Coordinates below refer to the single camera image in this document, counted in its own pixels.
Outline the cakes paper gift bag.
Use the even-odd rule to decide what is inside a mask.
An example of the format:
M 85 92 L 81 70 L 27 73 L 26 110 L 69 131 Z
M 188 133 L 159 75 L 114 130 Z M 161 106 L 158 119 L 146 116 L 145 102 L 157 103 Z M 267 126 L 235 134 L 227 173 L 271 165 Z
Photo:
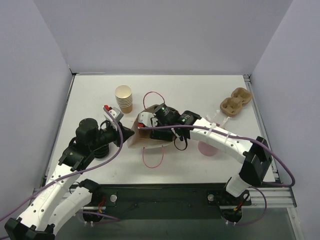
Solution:
M 146 103 L 145 103 L 146 97 L 149 94 L 157 94 L 162 98 L 162 102 L 163 103 L 165 102 L 165 99 L 163 98 L 163 96 L 160 93 L 158 93 L 156 91 L 149 91 L 143 96 L 143 99 L 142 99 L 143 110 L 140 113 L 142 113 L 142 112 L 153 113 L 154 112 L 154 107 L 156 106 L 156 104 L 147 107 Z M 164 156 L 165 156 L 164 147 L 172 144 L 176 137 L 175 137 L 175 135 L 173 136 L 174 137 L 173 141 L 163 141 L 163 140 L 151 139 L 150 138 L 151 130 L 143 130 L 143 128 L 138 128 L 139 114 L 137 115 L 137 117 L 131 127 L 131 130 L 134 131 L 134 135 L 128 140 L 127 146 L 129 149 L 141 149 L 143 164 L 149 169 L 155 169 L 155 168 L 159 167 L 164 160 Z M 148 165 L 145 160 L 145 151 L 149 150 L 149 149 L 158 149 L 158 148 L 161 149 L 161 160 L 156 165 L 153 165 L 153 166 Z

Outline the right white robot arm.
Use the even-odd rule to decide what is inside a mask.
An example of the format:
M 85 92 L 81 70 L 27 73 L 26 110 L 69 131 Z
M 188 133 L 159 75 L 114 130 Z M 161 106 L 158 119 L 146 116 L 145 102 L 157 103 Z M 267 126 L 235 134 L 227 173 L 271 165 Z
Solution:
M 197 113 L 186 110 L 180 114 L 165 103 L 152 106 L 151 113 L 157 120 L 157 125 L 151 131 L 157 137 L 165 133 L 167 137 L 204 142 L 242 164 L 239 172 L 228 180 L 221 192 L 225 203 L 233 204 L 247 188 L 263 183 L 272 163 L 267 141 L 263 137 L 251 139 L 238 136 Z

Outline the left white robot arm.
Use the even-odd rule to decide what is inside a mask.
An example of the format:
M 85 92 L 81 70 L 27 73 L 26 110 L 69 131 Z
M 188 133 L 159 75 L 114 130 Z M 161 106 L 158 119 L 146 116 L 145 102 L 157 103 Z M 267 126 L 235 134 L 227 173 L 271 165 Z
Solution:
M 80 182 L 74 193 L 66 200 L 63 196 L 85 172 L 95 158 L 106 156 L 104 147 L 114 143 L 119 149 L 134 135 L 134 131 L 123 126 L 118 120 L 105 121 L 100 128 L 93 118 L 80 121 L 68 147 L 63 151 L 58 164 L 47 184 L 35 193 L 33 202 L 17 218 L 5 223 L 5 231 L 11 240 L 53 240 L 60 228 L 78 210 L 89 204 L 100 203 L 100 185 L 92 180 Z

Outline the stack of black lids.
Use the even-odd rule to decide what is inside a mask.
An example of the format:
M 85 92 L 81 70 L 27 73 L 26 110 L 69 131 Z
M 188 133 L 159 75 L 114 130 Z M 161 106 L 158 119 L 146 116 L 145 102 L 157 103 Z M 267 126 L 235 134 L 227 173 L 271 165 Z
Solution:
M 103 159 L 109 154 L 110 148 L 109 144 L 103 145 L 100 148 L 93 151 L 94 157 L 96 159 Z

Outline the stack of brown paper cups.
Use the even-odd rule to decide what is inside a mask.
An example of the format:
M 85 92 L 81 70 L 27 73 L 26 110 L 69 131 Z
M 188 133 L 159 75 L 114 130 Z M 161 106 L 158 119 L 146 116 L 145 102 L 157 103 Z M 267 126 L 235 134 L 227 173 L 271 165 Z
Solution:
M 120 85 L 115 89 L 115 99 L 124 114 L 129 114 L 133 110 L 132 90 L 127 85 Z

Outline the pink cup holding straws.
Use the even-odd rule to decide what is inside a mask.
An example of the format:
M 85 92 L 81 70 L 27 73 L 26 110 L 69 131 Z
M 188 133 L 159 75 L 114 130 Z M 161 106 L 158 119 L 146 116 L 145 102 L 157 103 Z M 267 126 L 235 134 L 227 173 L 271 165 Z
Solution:
M 202 141 L 198 142 L 198 150 L 201 154 L 207 157 L 212 157 L 216 155 L 219 151 L 217 148 L 209 144 L 206 144 L 205 142 L 202 142 Z

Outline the brown pulp cup carrier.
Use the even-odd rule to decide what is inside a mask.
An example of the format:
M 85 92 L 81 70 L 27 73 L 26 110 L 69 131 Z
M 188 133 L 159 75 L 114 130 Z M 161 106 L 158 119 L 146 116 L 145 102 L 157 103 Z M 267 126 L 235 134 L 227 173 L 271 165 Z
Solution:
M 236 88 L 230 95 L 220 104 L 220 110 L 228 117 L 234 117 L 240 113 L 243 106 L 247 105 L 253 98 L 250 91 L 243 87 Z

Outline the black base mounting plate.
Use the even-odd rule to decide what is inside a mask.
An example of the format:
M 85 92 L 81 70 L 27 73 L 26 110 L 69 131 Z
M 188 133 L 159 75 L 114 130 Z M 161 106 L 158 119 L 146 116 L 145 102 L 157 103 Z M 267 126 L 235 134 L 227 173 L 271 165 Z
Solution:
M 252 204 L 248 190 L 239 197 L 223 183 L 102 184 L 83 208 L 120 220 L 208 220 L 221 214 L 238 222 Z

